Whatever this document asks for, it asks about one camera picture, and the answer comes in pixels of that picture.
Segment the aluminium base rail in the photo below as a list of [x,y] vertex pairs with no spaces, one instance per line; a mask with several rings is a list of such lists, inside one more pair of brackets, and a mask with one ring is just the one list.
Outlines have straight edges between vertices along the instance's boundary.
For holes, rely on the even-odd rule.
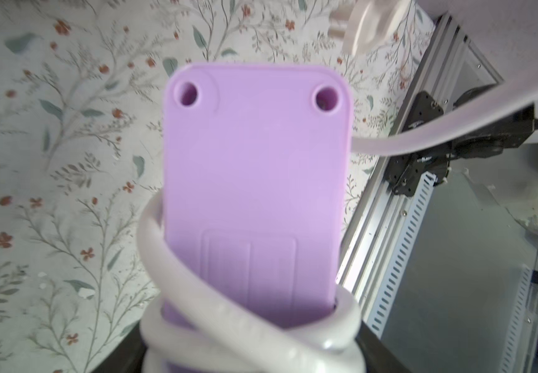
[[[401,133],[416,94],[426,91],[443,108],[452,110],[457,96],[473,86],[502,82],[502,77],[482,56],[451,14],[436,21],[436,28],[418,71],[393,123],[392,134]],[[351,218],[341,245],[337,282],[348,289],[361,307],[371,291],[383,260],[382,246],[393,217],[396,196],[384,173],[389,158],[381,158],[369,171],[369,179]]]

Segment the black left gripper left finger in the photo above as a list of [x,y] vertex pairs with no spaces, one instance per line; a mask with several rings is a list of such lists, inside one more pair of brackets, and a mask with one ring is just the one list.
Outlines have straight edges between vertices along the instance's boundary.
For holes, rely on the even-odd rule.
[[137,322],[93,373],[141,373],[147,350],[141,337],[140,322]]

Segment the purple power strip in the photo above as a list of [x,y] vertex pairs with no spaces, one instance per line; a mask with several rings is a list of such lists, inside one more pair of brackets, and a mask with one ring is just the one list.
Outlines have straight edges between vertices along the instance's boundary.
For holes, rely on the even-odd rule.
[[201,63],[163,99],[164,239],[284,329],[337,307],[352,99],[326,67]]

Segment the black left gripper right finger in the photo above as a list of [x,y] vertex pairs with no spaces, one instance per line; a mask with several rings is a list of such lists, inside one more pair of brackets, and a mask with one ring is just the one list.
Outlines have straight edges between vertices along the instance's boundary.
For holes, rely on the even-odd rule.
[[361,324],[356,344],[362,352],[366,373],[409,373],[365,323]]

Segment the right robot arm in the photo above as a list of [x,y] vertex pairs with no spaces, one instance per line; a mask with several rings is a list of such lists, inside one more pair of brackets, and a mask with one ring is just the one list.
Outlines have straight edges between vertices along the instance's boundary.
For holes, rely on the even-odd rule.
[[[494,87],[496,84],[467,90],[452,104],[452,109],[458,109]],[[426,91],[416,94],[411,103],[402,133],[421,127],[445,114],[443,108]],[[433,174],[436,178],[433,185],[438,186],[446,182],[451,171],[451,161],[486,159],[501,155],[505,149],[517,149],[535,131],[538,131],[538,117],[535,114],[535,105],[530,104],[454,140],[391,158],[384,179],[389,183],[392,194],[413,197],[423,173]]]

